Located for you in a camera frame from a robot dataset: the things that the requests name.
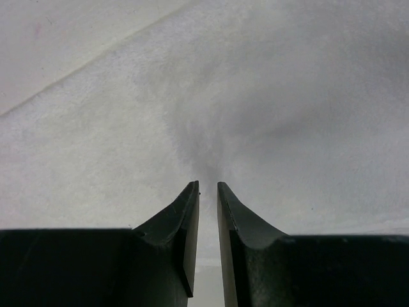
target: textured white surface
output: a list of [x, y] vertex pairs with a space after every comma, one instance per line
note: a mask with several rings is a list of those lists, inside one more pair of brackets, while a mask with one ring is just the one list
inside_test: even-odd
[[188, 1], [0, 1], [0, 114]]
[[137, 226], [198, 179], [203, 272], [218, 180], [284, 232], [408, 233], [408, 16], [206, 0], [137, 33], [0, 117], [0, 225]]

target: white cloth backdrop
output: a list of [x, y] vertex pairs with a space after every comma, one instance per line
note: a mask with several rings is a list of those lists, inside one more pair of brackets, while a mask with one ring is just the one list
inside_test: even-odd
[[202, 0], [0, 117], [0, 225], [137, 226], [198, 179], [208, 274], [217, 181], [284, 232], [409, 233], [408, 162], [407, 1]]

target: white felt surface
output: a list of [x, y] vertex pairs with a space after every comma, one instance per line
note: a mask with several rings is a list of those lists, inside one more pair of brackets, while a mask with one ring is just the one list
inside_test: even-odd
[[137, 226], [198, 179], [199, 271], [219, 264], [219, 180], [284, 232], [409, 233], [408, 16], [204, 0], [168, 17], [0, 117], [0, 225]]

